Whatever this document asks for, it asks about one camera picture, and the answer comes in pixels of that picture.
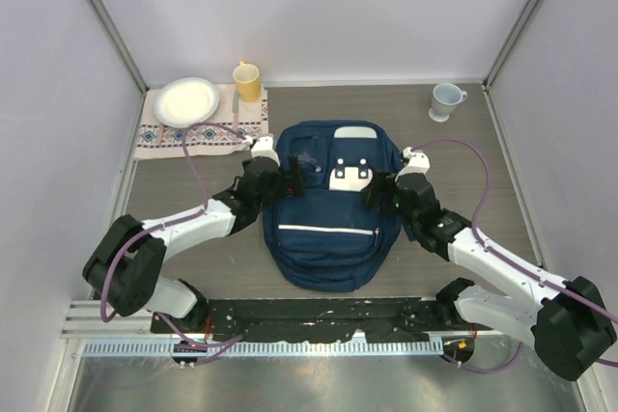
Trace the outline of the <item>navy blue student backpack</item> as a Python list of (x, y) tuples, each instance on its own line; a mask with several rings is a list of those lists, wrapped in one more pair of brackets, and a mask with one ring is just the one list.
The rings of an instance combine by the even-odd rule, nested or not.
[(352, 292), (378, 272), (396, 242), (401, 220), (367, 207), (361, 194), (376, 175), (396, 174), (402, 157), (377, 124), (307, 121), (283, 130), (276, 143), (285, 174), (299, 168), (305, 190), (263, 212), (265, 244), (293, 285)]

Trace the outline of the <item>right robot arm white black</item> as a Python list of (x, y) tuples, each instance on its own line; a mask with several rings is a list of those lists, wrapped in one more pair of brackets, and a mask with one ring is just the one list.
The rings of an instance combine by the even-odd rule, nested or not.
[(559, 377), (575, 381), (617, 342), (616, 315), (597, 286), (568, 280), (531, 264), (481, 233), (474, 222), (444, 208), (421, 172), (360, 174), (367, 207), (399, 216), (409, 237), (445, 261), (466, 268), (498, 288), (492, 293), (465, 279), (441, 292), (437, 321), (449, 330), (471, 322), (532, 347)]

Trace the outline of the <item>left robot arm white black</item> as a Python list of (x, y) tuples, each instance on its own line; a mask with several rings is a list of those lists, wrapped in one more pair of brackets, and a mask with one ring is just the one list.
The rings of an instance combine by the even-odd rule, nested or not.
[(203, 205), (151, 221), (129, 214), (116, 219), (82, 270), (100, 296), (102, 319), (146, 310), (186, 334), (198, 332), (207, 321), (207, 299), (188, 282), (161, 276), (162, 265), (200, 243), (242, 231), (273, 201), (304, 190), (296, 156), (285, 167), (256, 156), (244, 161), (232, 186)]

